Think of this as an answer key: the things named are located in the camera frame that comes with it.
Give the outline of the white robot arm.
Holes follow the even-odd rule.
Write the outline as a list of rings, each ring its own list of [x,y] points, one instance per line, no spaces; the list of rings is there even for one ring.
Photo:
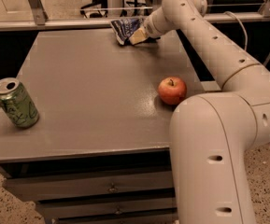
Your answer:
[[[162,0],[143,35],[180,30],[220,91],[175,109],[170,157],[179,224],[256,224],[244,153],[270,142],[270,72],[204,18],[206,0]]]

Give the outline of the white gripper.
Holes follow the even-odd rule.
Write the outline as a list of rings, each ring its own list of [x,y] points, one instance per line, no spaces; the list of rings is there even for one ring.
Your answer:
[[[161,7],[146,17],[143,26],[130,36],[129,41],[132,45],[144,42],[149,37],[158,38],[175,29],[175,25],[165,17]]]

